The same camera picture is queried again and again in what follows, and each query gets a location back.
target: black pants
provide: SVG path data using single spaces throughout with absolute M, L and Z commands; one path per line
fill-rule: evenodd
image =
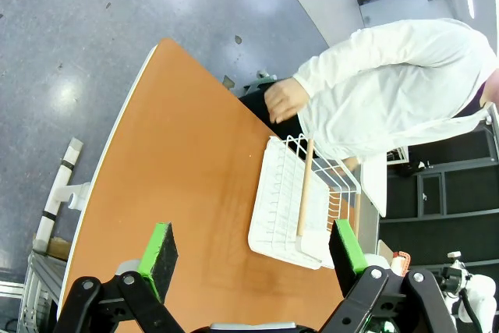
M 302 127 L 299 124 L 298 115 L 294 115 L 290 119 L 287 119 L 278 124 L 271 123 L 271 116 L 268 113 L 267 105 L 265 104 L 264 94 L 265 91 L 271 87 L 273 83 L 266 83 L 260 85 L 260 89 L 254 91 L 251 94 L 247 94 L 241 97 L 239 100 L 252 112 L 254 113 L 265 125 L 267 125 L 279 138 L 285 140 L 287 136 L 292 136 L 293 138 L 298 138 L 298 136 L 303 132 Z M 302 141 L 301 146 L 306 150 L 306 141 Z M 289 147 L 296 151 L 296 145 L 290 143 Z M 299 156 L 304 159 L 305 153 L 300 151 Z

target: black band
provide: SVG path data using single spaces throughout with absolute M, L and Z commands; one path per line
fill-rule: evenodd
M 44 211 L 43 214 L 41 214 L 41 215 L 48 218 L 49 220 L 52 220 L 52 221 L 55 221 L 55 219 L 57 218 L 57 215 L 51 214 L 48 211 Z
M 72 171 L 73 168 L 75 168 L 75 166 L 73 164 L 71 164 L 69 161 L 64 160 L 64 159 L 61 160 L 61 165 L 64 165 L 70 171 Z

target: hand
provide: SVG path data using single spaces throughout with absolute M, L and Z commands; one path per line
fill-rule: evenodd
M 271 122 L 277 124 L 296 115 L 309 99 L 308 93 L 294 78 L 279 81 L 265 91 L 265 104 Z

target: white robot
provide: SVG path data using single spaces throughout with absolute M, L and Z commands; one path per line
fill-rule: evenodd
M 458 317 L 464 323 L 473 323 L 478 331 L 491 333 L 494 315 L 497 309 L 496 283 L 484 275 L 472 275 L 459 258 L 461 253 L 449 253 L 448 258 L 453 260 L 450 267 L 444 268 L 440 287 L 444 294 L 445 305 L 450 314 L 455 303 L 459 304 Z

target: desk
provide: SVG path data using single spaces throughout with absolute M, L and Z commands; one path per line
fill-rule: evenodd
M 247 243 L 271 131 L 175 42 L 161 41 L 144 65 L 93 177 L 62 294 L 84 275 L 106 282 L 142 256 L 156 222 L 171 221 L 179 259 L 165 304 L 186 331 L 271 321 L 318 329 L 342 300 L 335 272 Z

